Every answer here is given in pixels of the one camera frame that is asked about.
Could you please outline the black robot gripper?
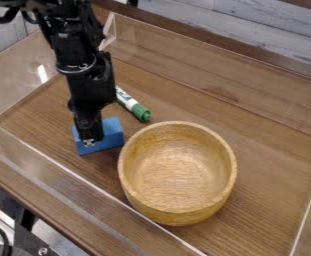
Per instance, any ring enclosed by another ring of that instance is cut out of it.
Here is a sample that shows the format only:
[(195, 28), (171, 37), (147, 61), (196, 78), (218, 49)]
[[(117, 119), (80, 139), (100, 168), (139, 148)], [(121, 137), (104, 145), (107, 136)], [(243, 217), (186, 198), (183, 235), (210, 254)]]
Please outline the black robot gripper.
[(115, 78), (111, 54), (104, 51), (76, 56), (56, 52), (56, 68), (67, 78), (68, 108), (73, 113), (79, 139), (85, 147), (104, 138), (101, 109), (115, 100)]

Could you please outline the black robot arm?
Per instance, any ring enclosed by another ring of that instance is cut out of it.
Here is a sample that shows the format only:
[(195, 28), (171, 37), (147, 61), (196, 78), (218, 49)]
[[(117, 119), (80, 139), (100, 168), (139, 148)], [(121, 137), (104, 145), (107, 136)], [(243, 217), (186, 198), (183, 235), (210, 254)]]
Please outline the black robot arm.
[(68, 108), (87, 146), (104, 139), (101, 110), (116, 99), (111, 54), (99, 48), (105, 35), (89, 0), (0, 0), (0, 24), (16, 16), (39, 26), (65, 76)]

